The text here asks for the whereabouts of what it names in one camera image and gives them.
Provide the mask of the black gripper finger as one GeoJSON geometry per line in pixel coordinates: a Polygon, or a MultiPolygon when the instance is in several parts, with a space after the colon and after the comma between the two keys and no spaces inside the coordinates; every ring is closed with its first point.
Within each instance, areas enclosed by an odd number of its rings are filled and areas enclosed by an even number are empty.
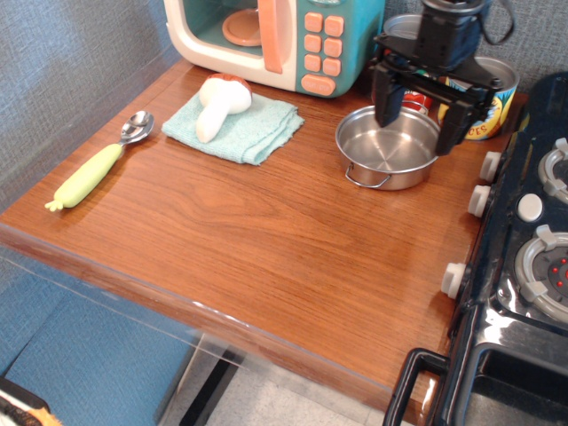
{"type": "Polygon", "coordinates": [[[373,93],[375,119],[384,128],[398,118],[405,88],[398,81],[396,72],[383,66],[376,66],[373,93]]]}
{"type": "Polygon", "coordinates": [[[463,100],[449,104],[443,124],[440,127],[436,155],[448,155],[456,145],[459,145],[469,131],[469,128],[479,120],[481,110],[463,100]]]}

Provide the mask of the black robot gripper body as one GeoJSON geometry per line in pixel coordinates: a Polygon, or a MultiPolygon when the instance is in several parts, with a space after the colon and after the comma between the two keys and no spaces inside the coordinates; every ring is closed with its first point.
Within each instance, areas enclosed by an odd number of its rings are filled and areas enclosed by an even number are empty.
{"type": "Polygon", "coordinates": [[[415,40],[385,33],[375,38],[375,67],[396,72],[405,91],[441,102],[487,103],[502,88],[501,80],[475,60],[483,39],[502,43],[485,29],[491,6],[490,1],[424,1],[415,40]]]}

